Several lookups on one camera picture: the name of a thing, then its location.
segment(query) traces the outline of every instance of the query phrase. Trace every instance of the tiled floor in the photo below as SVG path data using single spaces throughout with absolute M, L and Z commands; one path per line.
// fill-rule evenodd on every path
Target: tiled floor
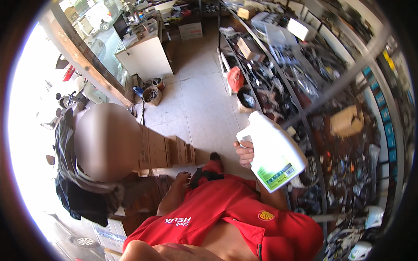
M 164 79 L 166 89 L 158 106 L 145 105 L 145 125 L 162 135 L 177 135 L 196 148 L 199 165 L 213 151 L 221 155 L 225 172 L 247 179 L 254 174 L 239 165 L 233 142 L 248 125 L 248 115 L 237 110 L 237 98 L 229 96 L 217 55 L 217 21 L 203 23 L 203 38 L 177 44 L 173 57 L 175 75 Z M 196 166 L 154 170 L 175 176 L 192 174 Z

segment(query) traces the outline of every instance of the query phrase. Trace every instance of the bucket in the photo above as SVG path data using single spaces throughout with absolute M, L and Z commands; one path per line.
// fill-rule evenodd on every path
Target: bucket
M 238 111 L 241 113 L 250 113 L 255 111 L 244 98 L 244 94 L 250 95 L 251 91 L 247 87 L 242 87 L 237 93 Z
M 150 86 L 144 90 L 142 96 L 146 103 L 157 106 L 160 103 L 163 93 L 156 86 Z
M 161 78 L 152 79 L 152 85 L 156 86 L 160 91 L 163 91 L 166 88 L 164 81 Z

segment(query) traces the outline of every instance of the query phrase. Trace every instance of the computer monitor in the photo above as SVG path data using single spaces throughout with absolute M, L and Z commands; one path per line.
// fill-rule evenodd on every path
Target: computer monitor
M 113 27 L 115 28 L 117 35 L 119 35 L 119 38 L 123 40 L 123 36 L 126 34 L 126 29 L 128 29 L 128 26 L 123 18 L 123 14 L 120 14 L 120 16 L 116 19 Z

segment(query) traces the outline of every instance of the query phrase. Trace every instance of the black shoe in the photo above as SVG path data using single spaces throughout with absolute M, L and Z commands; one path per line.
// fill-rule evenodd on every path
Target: black shoe
M 221 157 L 219 156 L 219 154 L 218 154 L 218 153 L 216 153 L 216 152 L 212 152 L 212 153 L 210 154 L 209 159 L 210 159 L 210 160 L 221 160 Z

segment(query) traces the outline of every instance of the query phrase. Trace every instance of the red taillight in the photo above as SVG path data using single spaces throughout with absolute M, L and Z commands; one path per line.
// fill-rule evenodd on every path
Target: red taillight
M 62 79 L 62 81 L 68 81 L 69 79 L 71 79 L 71 76 L 73 76 L 73 73 L 76 69 L 74 68 L 74 66 L 70 66 L 70 68 L 68 68 L 67 72 L 64 75 L 64 78 Z

